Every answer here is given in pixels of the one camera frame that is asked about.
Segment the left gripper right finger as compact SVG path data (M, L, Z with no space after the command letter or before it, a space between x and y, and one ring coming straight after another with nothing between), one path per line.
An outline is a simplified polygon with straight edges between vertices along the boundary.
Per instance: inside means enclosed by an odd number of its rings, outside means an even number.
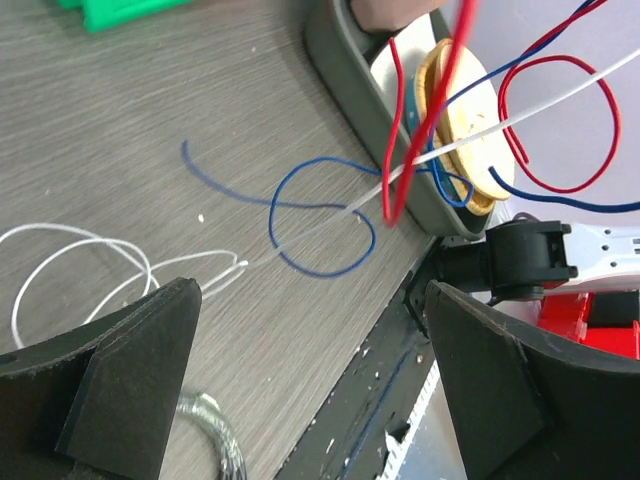
M426 319L468 478L638 478L638 362L441 282Z

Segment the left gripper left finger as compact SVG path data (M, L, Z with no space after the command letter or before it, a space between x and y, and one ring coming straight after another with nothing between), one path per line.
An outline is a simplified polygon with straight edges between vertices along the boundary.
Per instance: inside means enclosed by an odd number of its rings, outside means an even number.
M156 479L201 308L177 278L1 357L4 479Z

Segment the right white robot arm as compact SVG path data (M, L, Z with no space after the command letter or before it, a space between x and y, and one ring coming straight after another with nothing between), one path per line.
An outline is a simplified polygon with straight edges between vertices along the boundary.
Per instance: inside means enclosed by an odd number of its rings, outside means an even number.
M560 221L510 221L485 240L441 247L437 279L502 301L639 288L639 229Z

